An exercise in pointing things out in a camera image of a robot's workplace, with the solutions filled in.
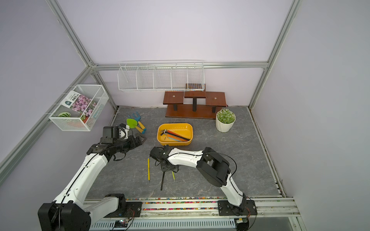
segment yellow pencil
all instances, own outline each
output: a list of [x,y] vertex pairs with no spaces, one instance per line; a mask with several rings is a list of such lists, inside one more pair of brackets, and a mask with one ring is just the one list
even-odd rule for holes
[[150,183],[149,156],[148,156],[148,183]]

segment gray marble floor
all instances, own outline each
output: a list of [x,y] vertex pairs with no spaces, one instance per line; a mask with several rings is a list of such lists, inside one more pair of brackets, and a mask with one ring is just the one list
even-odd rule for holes
[[[233,178],[247,196],[278,195],[271,171],[263,153],[247,107],[229,107],[236,115],[236,122],[227,133],[217,131],[215,120],[166,118],[166,108],[120,108],[115,125],[126,123],[128,115],[137,111],[147,128],[146,142],[127,153],[122,161],[110,161],[93,183],[87,198],[103,198],[109,193],[124,193],[126,198],[146,197],[210,197],[223,196],[220,188],[209,184],[196,168],[181,166],[175,173],[166,172],[163,191],[160,190],[162,172],[150,159],[150,183],[148,183],[147,159],[154,146],[161,146],[156,135],[163,123],[189,123],[194,138],[190,145],[179,146],[183,150],[203,150],[211,147],[233,157],[238,170]],[[230,162],[234,171],[235,164]]]

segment white flower pot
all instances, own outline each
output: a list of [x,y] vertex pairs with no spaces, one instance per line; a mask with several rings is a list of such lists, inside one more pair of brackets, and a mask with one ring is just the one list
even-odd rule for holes
[[234,122],[232,123],[221,123],[218,119],[217,119],[217,115],[216,115],[216,128],[217,130],[219,130],[220,132],[228,132],[230,130],[230,128],[232,127],[232,125],[235,123],[236,121],[236,117],[235,117],[235,120]]

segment flower picture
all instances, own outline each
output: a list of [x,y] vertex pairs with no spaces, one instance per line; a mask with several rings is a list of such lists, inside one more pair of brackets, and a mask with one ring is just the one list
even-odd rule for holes
[[86,110],[85,115],[91,116],[96,104],[97,103],[94,100],[91,100],[84,95],[79,95],[76,101],[72,104],[71,109],[81,114]]

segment wire basket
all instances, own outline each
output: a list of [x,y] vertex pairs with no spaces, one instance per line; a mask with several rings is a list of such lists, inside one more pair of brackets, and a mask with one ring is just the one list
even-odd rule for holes
[[204,91],[203,62],[120,63],[121,91]]
[[[58,107],[49,116],[49,119],[60,128],[62,131],[91,131],[96,120],[98,119],[101,111],[103,110],[105,104],[107,103],[109,97],[102,85],[85,85],[79,84],[73,88],[76,91],[90,99],[91,102],[97,102],[91,115],[88,117],[87,121],[83,121],[82,118],[86,117],[87,109],[81,114],[63,105],[58,105]],[[58,115],[62,112],[68,112],[71,117],[59,117]]]

